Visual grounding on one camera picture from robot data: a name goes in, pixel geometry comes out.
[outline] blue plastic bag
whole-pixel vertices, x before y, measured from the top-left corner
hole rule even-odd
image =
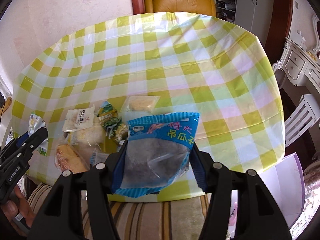
[[[128,121],[124,175],[117,194],[140,197],[157,192],[188,170],[199,113],[144,116]]]

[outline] plastic tablecloth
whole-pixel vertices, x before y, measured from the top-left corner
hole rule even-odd
[[[69,109],[108,100],[120,110],[128,95],[160,96],[155,114],[200,112],[199,149],[234,171],[262,172],[284,156],[280,93],[258,38],[215,17],[151,13],[66,35],[17,77],[14,135],[28,130],[32,111],[49,132],[48,153],[34,154],[28,175],[49,185],[60,175],[55,143]],[[190,168],[158,195],[109,199],[156,202],[202,194]]]

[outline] bolt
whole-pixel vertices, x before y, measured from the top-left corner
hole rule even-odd
[[[63,177],[68,177],[70,174],[71,174],[71,171],[65,170],[65,171],[62,173],[62,176],[63,176]]]
[[[256,171],[255,170],[248,170],[248,174],[250,175],[250,176],[256,176],[257,175],[257,173],[256,173]]]
[[[216,163],[213,164],[213,167],[216,168],[216,169],[221,169],[222,168],[222,164],[216,162]]]
[[[96,165],[96,168],[98,169],[98,170],[102,170],[102,169],[104,169],[105,168],[105,164],[104,163],[98,163],[97,165]]]

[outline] yellow leather chair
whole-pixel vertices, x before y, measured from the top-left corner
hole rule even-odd
[[[214,0],[144,0],[146,13],[190,12],[216,16]]]

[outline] yellow-green checkered tablecloth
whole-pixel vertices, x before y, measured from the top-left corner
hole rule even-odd
[[[55,142],[69,109],[120,109],[127,95],[160,96],[155,113],[200,112],[196,143],[234,171],[258,172],[284,156],[279,89],[256,36],[221,19],[192,13],[120,17],[71,35],[41,53],[13,91],[15,136],[32,111],[49,131],[46,156],[34,154],[29,176],[49,185]],[[158,195],[111,200],[154,202],[202,195],[190,170]]]

